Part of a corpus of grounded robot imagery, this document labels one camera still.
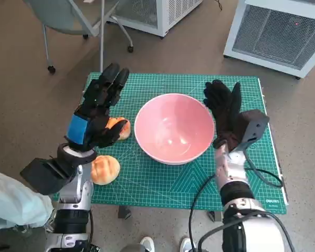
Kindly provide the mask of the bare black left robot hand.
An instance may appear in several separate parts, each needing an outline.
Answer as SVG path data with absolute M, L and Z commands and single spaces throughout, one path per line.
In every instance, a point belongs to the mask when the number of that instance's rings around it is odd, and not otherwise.
M 89 83 L 65 136 L 72 149 L 86 152 L 96 146 L 105 148 L 117 142 L 127 120 L 108 126 L 109 112 L 110 107 L 118 103 L 128 76 L 128 68 L 120 69 L 119 64 L 111 63 L 98 79 Z

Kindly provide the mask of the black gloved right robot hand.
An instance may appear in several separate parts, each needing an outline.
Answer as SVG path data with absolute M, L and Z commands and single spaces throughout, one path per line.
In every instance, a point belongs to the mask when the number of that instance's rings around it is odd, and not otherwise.
M 242 96 L 240 83 L 237 82 L 230 90 L 221 80 L 205 83 L 205 106 L 211 110 L 216 124 L 214 148 L 226 144 L 229 152 L 235 149 L 240 141 L 234 133 L 234 126 L 240 112 Z

